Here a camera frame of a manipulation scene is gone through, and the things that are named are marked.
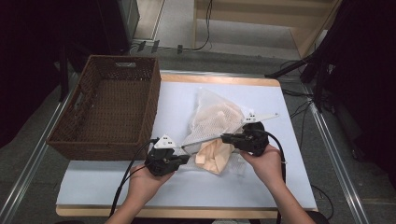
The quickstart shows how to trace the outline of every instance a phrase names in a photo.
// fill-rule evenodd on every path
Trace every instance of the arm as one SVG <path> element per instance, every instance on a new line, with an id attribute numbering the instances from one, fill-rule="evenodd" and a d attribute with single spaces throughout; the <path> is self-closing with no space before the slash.
<path id="1" fill-rule="evenodd" d="M 277 148 L 268 145 L 260 157 L 251 156 L 245 151 L 241 151 L 241 156 L 253 166 L 256 175 L 271 192 L 286 223 L 315 223 L 283 181 Z"/>
<path id="2" fill-rule="evenodd" d="M 143 167 L 138 165 L 131 172 Z M 143 168 L 130 177 L 128 194 L 119 209 L 108 219 L 106 224 L 130 224 L 143 206 L 157 193 L 173 173 L 165 176 L 154 176 L 148 168 Z"/>

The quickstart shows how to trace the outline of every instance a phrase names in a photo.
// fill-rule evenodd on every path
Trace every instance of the person's left hand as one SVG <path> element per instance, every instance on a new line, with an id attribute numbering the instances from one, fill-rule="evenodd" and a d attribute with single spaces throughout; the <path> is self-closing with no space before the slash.
<path id="1" fill-rule="evenodd" d="M 137 165 L 131 168 L 130 173 L 142 168 L 144 165 Z M 157 193 L 160 186 L 163 185 L 174 173 L 164 176 L 154 176 L 147 167 L 137 171 L 130 177 L 128 194 L 125 201 L 134 201 L 134 203 L 146 204 Z"/>

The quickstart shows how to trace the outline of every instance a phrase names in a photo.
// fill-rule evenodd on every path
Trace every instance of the wicker basket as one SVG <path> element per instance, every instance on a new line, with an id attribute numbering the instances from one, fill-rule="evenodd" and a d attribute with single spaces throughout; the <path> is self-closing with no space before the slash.
<path id="1" fill-rule="evenodd" d="M 151 137 L 160 85 L 156 58 L 92 55 L 48 145 L 69 160 L 130 160 Z"/>

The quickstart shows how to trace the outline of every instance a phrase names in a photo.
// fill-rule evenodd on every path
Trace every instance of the hand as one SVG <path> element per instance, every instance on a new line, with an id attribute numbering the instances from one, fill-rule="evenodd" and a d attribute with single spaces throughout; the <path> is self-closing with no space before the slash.
<path id="1" fill-rule="evenodd" d="M 142 168 L 144 165 L 137 165 L 131 168 L 130 173 Z M 147 167 L 137 171 L 130 177 L 128 194 L 125 201 L 146 204 L 157 193 L 174 173 L 164 176 L 154 176 Z"/>
<path id="2" fill-rule="evenodd" d="M 241 156 L 253 167 L 259 179 L 267 186 L 283 182 L 280 167 L 280 151 L 268 144 L 260 157 L 240 151 Z"/>

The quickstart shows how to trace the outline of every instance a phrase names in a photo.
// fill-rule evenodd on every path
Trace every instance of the table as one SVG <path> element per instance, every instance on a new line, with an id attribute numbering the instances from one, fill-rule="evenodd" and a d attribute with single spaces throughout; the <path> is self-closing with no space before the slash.
<path id="1" fill-rule="evenodd" d="M 306 210 L 317 210 L 279 83 L 274 79 L 230 74 L 162 72 L 152 137 L 165 133 L 180 143 L 188 134 L 199 88 L 206 88 L 255 113 L 279 117 L 263 122 L 284 148 L 287 184 Z M 109 214 L 114 193 L 128 161 L 70 161 L 58 195 L 60 216 Z M 126 196 L 123 187 L 119 204 Z M 184 169 L 167 181 L 138 217 L 275 218 L 276 204 L 250 165 L 242 175 Z"/>
<path id="2" fill-rule="evenodd" d="M 313 48 L 322 31 L 332 25 L 341 1 L 214 0 L 210 19 L 290 27 L 297 50 L 304 58 Z M 208 3 L 209 0 L 194 0 L 192 43 L 195 43 L 196 20 L 206 19 Z"/>

